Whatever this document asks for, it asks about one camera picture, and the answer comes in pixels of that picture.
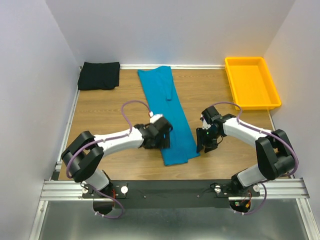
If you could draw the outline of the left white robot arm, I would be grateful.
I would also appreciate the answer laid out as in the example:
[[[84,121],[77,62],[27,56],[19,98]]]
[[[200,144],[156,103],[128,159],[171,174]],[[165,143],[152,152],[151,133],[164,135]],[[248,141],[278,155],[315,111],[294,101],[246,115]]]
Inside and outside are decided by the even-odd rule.
[[[132,125],[123,131],[93,135],[84,131],[64,150],[61,159],[66,176],[76,183],[85,182],[101,198],[112,192],[112,180],[98,169],[101,160],[128,149],[168,149],[172,124],[162,115],[149,118],[147,124]]]

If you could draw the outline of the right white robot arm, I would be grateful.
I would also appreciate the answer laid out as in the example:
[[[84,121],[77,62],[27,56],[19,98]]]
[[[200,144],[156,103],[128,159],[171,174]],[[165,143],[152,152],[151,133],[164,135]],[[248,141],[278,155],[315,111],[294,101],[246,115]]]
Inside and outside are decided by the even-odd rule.
[[[200,116],[202,126],[196,129],[196,151],[208,153],[217,149],[218,139],[237,138],[255,148],[257,163],[231,177],[230,191],[241,196],[248,188],[264,181],[272,181],[295,171],[298,157],[285,131],[258,128],[239,117],[221,115],[214,106],[206,108]]]

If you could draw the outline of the blue t shirt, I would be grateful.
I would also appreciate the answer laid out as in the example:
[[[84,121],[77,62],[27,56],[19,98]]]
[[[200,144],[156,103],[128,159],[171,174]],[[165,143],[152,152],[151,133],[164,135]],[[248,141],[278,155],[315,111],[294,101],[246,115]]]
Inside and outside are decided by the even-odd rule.
[[[161,150],[164,165],[186,164],[198,157],[200,154],[176,91],[172,69],[160,66],[152,70],[139,69],[137,74],[151,111],[163,114],[173,126],[170,147]]]

